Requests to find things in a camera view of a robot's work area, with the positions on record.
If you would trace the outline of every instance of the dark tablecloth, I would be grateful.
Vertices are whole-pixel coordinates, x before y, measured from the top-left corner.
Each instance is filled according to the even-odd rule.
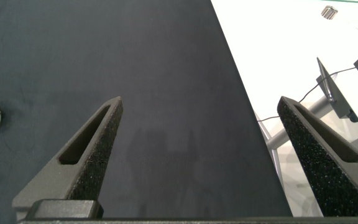
[[[0,1],[0,223],[115,96],[105,217],[291,215],[210,1],[23,0]]]

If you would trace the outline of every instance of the white surface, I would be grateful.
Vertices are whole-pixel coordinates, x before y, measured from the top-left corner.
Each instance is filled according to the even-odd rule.
[[[281,96],[300,100],[316,85],[317,56],[328,72],[350,68],[358,58],[357,55],[353,59],[354,53],[350,53],[358,50],[357,45],[346,41],[346,38],[358,39],[358,30],[353,28],[358,28],[358,4],[319,0],[212,2],[252,107],[262,119],[277,115]],[[320,16],[327,5],[339,11],[333,21]],[[323,34],[321,30],[345,36],[342,39],[339,35]],[[332,61],[332,55],[340,55],[341,59]],[[342,73],[337,80],[341,89],[351,95],[358,92],[358,86],[352,83],[353,79],[358,81],[358,73],[354,72],[357,71]],[[303,104],[309,107],[322,96],[323,92],[317,88]],[[358,138],[358,123],[339,119],[333,111],[322,120],[348,141]],[[271,135],[283,128],[277,118],[264,121],[264,125]],[[278,155],[293,215],[321,216],[291,144],[278,148]]]
[[[212,2],[252,106],[262,119],[277,115],[281,96],[300,100],[316,85],[316,57],[328,72],[351,68],[358,59],[358,30],[354,28],[358,27],[358,4],[317,0]],[[320,15],[328,4],[339,11],[332,21]],[[358,115],[358,71],[340,73],[337,84]],[[322,95],[317,88],[305,103]],[[268,130],[277,123],[277,119],[264,122]]]

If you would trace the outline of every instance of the textured gripper pad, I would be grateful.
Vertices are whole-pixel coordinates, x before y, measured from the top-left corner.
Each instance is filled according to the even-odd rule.
[[[324,216],[358,216],[357,150],[294,100],[277,111]]]

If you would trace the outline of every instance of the metal stand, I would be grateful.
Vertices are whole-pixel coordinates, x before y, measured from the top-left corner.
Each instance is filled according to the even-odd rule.
[[[329,101],[325,96],[321,97],[315,104],[308,108],[310,112],[316,115],[318,118],[322,118],[333,110],[333,107],[329,104]],[[280,146],[284,145],[290,138],[287,135],[285,129],[282,129],[275,136],[266,141],[267,148],[269,150],[276,150]]]
[[[271,139],[272,137],[269,134],[269,132],[267,131],[264,124],[262,122],[258,122],[258,123],[259,123],[259,127],[260,127],[260,130],[262,131],[265,141],[268,141],[269,139]],[[268,153],[270,154],[270,157],[273,160],[274,168],[276,169],[278,179],[280,180],[281,186],[284,189],[283,175],[281,174],[280,159],[278,158],[277,150],[268,149]]]

